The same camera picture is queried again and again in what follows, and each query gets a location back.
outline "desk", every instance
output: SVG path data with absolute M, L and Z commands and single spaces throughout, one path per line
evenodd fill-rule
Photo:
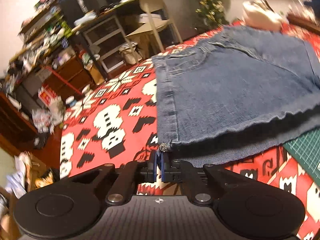
M 130 4 L 134 1 L 137 1 L 137 0 L 126 0 L 125 2 L 117 4 L 113 8 L 106 10 L 103 13 L 99 14 L 99 16 L 97 18 L 74 27 L 72 29 L 72 33 L 76 34 L 76 32 L 78 32 L 78 31 L 81 32 L 83 30 L 87 30 L 89 27 L 92 27 L 93 25 L 98 24 L 101 21 L 105 20 L 106 17 L 111 16 L 112 13 L 114 13 L 116 11 L 116 9 L 121 8 L 122 6 L 124 6 L 126 4 Z
M 95 19 L 72 29 L 73 35 L 78 37 L 82 47 L 88 52 L 91 59 L 94 61 L 94 64 L 103 76 L 105 73 L 110 73 L 124 64 L 121 55 L 118 53 L 119 47 L 124 42 L 127 42 L 129 45 L 131 45 L 131 43 L 126 39 L 124 28 L 121 26 L 117 15 L 132 14 L 132 12 L 135 11 L 132 9 L 132 6 L 134 6 L 134 8 L 138 8 L 139 11 L 137 11 L 136 14 L 140 14 L 141 9 L 138 1 L 139 0 L 126 0 L 101 13 Z M 87 43 L 89 46 L 97 45 L 100 47 L 99 54 L 101 57 L 99 62 L 103 68 L 95 61 Z

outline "wooden cabinet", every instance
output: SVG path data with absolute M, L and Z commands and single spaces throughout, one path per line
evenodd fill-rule
M 0 134 L 13 145 L 32 140 L 38 134 L 36 128 L 21 116 L 3 92 L 0 92 Z
M 77 57 L 72 57 L 64 65 L 60 66 L 56 72 L 80 92 L 88 84 L 90 84 L 92 88 L 95 86 L 91 75 L 82 67 L 82 63 Z M 44 81 L 44 86 L 45 85 L 48 85 L 57 95 L 61 96 L 63 101 L 70 96 L 74 96 L 75 98 L 81 97 L 54 74 L 51 74 Z

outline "jean seam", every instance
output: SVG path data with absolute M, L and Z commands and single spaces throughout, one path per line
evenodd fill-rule
M 235 47 L 235 46 L 225 46 L 225 45 L 223 45 L 222 43 L 219 43 L 219 42 L 216 42 L 216 44 L 214 44 L 214 43 L 212 43 L 212 42 L 208 42 L 208 43 L 210 43 L 210 44 L 212 44 L 212 45 L 217 45 L 217 46 L 218 46 L 218 45 L 221 45 L 222 47 L 224 47 L 224 48 L 226 48 L 226 49 L 235 49 L 235 50 L 241 51 L 241 52 L 243 52 L 243 53 L 247 53 L 247 55 L 248 55 L 249 57 L 255 58 L 256 60 L 265 62 L 265 63 L 270 64 L 270 65 L 273 65 L 273 66 L 282 68 L 282 69 L 290 72 L 291 74 L 299 77 L 299 76 L 298 76 L 295 72 L 293 72 L 292 70 L 287 69 L 286 67 L 281 66 L 280 64 L 277 64 L 277 63 L 275 63 L 275 62 L 268 61 L 268 60 L 265 60 L 265 59 L 263 59 L 263 58 L 261 58 L 261 57 L 258 57 L 258 56 L 256 56 L 256 55 L 254 55 L 254 53 L 252 53 L 251 51 L 249 51 L 249 50 L 247 50 L 247 49 L 241 49 L 241 48 L 237 48 L 237 47 Z
M 203 57 L 202 60 L 200 60 L 197 64 L 194 64 L 194 65 L 192 65 L 192 66 L 190 66 L 190 67 L 188 67 L 188 68 L 184 68 L 184 69 L 175 69 L 175 70 L 169 71 L 169 68 L 168 68 L 169 66 L 167 65 L 167 62 L 165 61 L 164 63 L 165 63 L 165 65 L 166 65 L 166 69 L 168 70 L 168 74 L 169 74 L 169 75 L 183 74 L 183 73 L 185 73 L 185 72 L 187 72 L 187 71 L 189 71 L 189 70 L 192 70 L 192 69 L 196 68 L 196 67 L 199 66 L 202 62 L 204 62 L 205 59 L 207 58 L 207 54 L 208 54 L 208 52 L 204 52 L 204 57 Z M 185 64 L 185 63 L 187 63 L 187 62 L 183 62 L 183 63 L 177 65 L 176 67 L 181 66 L 182 64 Z
M 172 93 L 172 101 L 173 101 L 173 112 L 174 112 L 174 117 L 175 117 L 175 123 L 176 123 L 176 125 L 175 125 L 175 128 L 176 128 L 176 130 L 175 130 L 175 137 L 176 137 L 176 140 L 177 141 L 179 141 L 179 133 L 178 133 L 178 129 L 179 129 L 179 127 L 178 127 L 178 115 L 177 115 L 177 108 L 176 108 L 176 101 L 175 101 L 175 97 L 174 97 L 174 89 L 172 89 L 172 87 L 173 87 L 173 82 L 172 82 L 172 80 L 171 80 L 171 76 L 170 76 L 170 74 L 169 74 L 169 69 L 168 69 L 168 66 L 167 66 L 167 64 L 165 63 L 165 65 L 163 65 L 164 66 L 164 69 L 165 69 L 165 71 L 166 71 L 166 77 L 167 77 L 167 81 L 170 83 L 170 85 L 169 85 L 169 87 L 170 87 L 170 92 Z M 171 139 L 170 140 L 170 142 L 165 142 L 165 143 L 169 143 L 170 144 L 170 148 L 171 148 L 171 144 L 172 144 L 172 141 L 173 141 L 173 139 Z

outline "clutter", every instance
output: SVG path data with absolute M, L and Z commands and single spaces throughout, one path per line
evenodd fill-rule
M 49 86 L 41 87 L 38 91 L 39 99 L 44 103 L 46 107 L 51 104 L 51 101 L 58 95 Z
M 84 68 L 86 70 L 89 69 L 89 68 L 86 68 L 88 65 L 89 67 L 91 67 L 91 65 L 93 64 L 93 60 L 90 58 L 90 55 L 84 49 L 80 51 L 79 58 L 82 59 Z
M 63 37 L 63 38 L 61 39 L 61 46 L 62 46 L 64 49 L 66 49 L 66 48 L 69 46 L 69 41 L 68 41 L 68 39 L 67 39 L 66 37 Z
M 92 92 L 93 90 L 90 88 L 90 85 L 86 85 L 82 90 L 82 94 L 84 94 L 85 96 L 90 95 Z
M 66 104 L 69 105 L 70 107 L 73 107 L 76 104 L 77 100 L 75 100 L 74 96 L 68 97 L 66 99 Z
M 8 200 L 0 193 L 0 220 L 8 211 Z
M 59 180 L 60 180 L 59 170 L 49 168 L 40 178 L 36 178 L 35 187 L 36 188 L 45 187 Z
M 49 132 L 40 133 L 33 141 L 34 149 L 41 150 L 44 148 L 50 136 Z
M 267 31 L 281 30 L 284 20 L 272 10 L 266 0 L 246 1 L 243 7 L 243 21 L 247 26 Z
M 64 35 L 65 28 L 61 28 L 60 31 L 57 33 L 58 39 L 61 39 Z
M 21 112 L 21 116 L 26 119 L 27 121 L 29 121 L 29 116 L 27 116 L 24 112 Z
M 45 109 L 32 110 L 33 124 L 39 133 L 53 133 L 54 125 L 52 124 L 52 116 Z
M 32 70 L 30 63 L 25 58 L 23 58 L 23 67 L 27 72 Z
M 16 172 L 12 175 L 7 175 L 7 184 L 5 190 L 9 193 L 14 193 L 15 196 L 19 199 L 27 191 L 25 189 L 25 179 L 26 174 L 30 174 L 30 163 L 24 156 L 24 153 L 21 153 L 19 157 L 14 157 Z
M 80 19 L 75 20 L 75 26 L 81 25 L 85 22 L 91 21 L 97 17 L 97 14 L 94 11 L 87 12 L 83 17 Z
M 13 104 L 15 108 L 19 111 L 21 109 L 21 103 L 19 103 L 17 100 L 13 99 L 11 96 L 8 95 L 8 99 Z
M 131 45 L 132 45 L 134 51 L 131 51 L 131 49 L 129 47 L 129 44 L 127 42 L 122 44 L 119 47 L 119 51 L 120 51 L 120 53 L 122 55 L 122 58 L 124 59 L 124 61 L 127 64 L 134 65 L 136 63 L 136 60 L 134 59 L 133 54 L 135 54 L 135 56 L 137 57 L 138 61 L 142 60 L 142 55 L 141 55 L 140 52 L 136 51 L 138 43 L 136 43 L 134 41 L 131 41 Z
M 52 124 L 57 126 L 63 121 L 64 117 L 64 105 L 61 97 L 55 97 L 48 105 L 48 109 L 52 116 Z
M 310 6 L 304 6 L 299 3 L 290 4 L 288 15 L 294 15 L 295 17 L 307 20 L 310 23 L 318 25 L 318 21 L 316 20 L 315 12 L 314 12 L 313 8 Z

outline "jean pocket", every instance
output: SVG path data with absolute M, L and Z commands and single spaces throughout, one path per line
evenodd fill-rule
M 201 49 L 186 53 L 171 54 L 165 64 L 170 75 L 181 74 L 199 66 L 205 59 L 207 52 Z
M 235 50 L 238 50 L 240 52 L 243 52 L 245 54 L 247 54 L 248 56 L 250 57 L 253 57 L 255 59 L 259 59 L 259 60 L 262 60 L 261 58 L 257 57 L 257 55 L 252 52 L 251 50 L 247 49 L 247 48 L 244 48 L 242 46 L 235 46 L 235 45 L 225 45 L 225 44 L 222 44 L 220 42 L 210 42 L 208 41 L 209 44 L 211 45 L 214 45 L 214 46 L 217 46 L 217 47 L 220 47 L 220 48 L 225 48 L 225 49 L 235 49 Z

